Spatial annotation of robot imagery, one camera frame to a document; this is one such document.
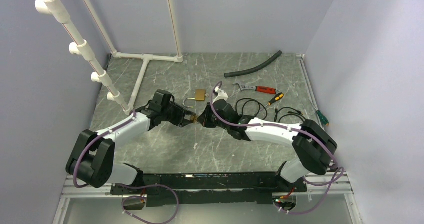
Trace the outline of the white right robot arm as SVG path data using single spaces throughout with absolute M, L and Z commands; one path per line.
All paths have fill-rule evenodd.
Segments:
M 298 124 L 265 121 L 238 114 L 225 100 L 208 103 L 197 121 L 205 128 L 222 128 L 236 140 L 261 141 L 292 147 L 295 157 L 287 161 L 275 178 L 276 187 L 289 191 L 308 174 L 323 176 L 335 162 L 337 143 L 315 121 Z

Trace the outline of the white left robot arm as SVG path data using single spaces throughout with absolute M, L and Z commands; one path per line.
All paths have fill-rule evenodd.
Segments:
M 170 92 L 159 89 L 146 105 L 130 111 L 124 120 L 99 131 L 82 131 L 65 170 L 78 189 L 121 184 L 129 193 L 137 194 L 144 187 L 143 171 L 130 164 L 115 164 L 117 148 L 163 122 L 183 128 L 196 118 L 196 113 L 176 103 Z

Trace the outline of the small brass padlock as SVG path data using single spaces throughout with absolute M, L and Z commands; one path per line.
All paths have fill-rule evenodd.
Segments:
M 190 116 L 190 122 L 193 123 L 193 124 L 196 123 L 197 122 L 197 118 L 198 118 L 197 115 L 191 115 Z

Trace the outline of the large brass padlock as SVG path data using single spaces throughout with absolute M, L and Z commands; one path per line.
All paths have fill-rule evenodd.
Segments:
M 188 108 L 188 109 L 194 109 L 194 108 L 195 108 L 195 106 L 193 106 L 193 105 L 188 105 L 188 104 L 187 104 L 187 102 L 188 102 L 188 101 L 203 102 L 203 101 L 205 101 L 205 100 L 206 100 L 205 94 L 207 94 L 205 89 L 196 89 L 196 90 L 195 90 L 194 97 L 188 97 L 188 98 L 185 98 L 185 99 L 183 100 L 183 102 L 182 102 L 182 105 L 183 105 L 184 107 Z

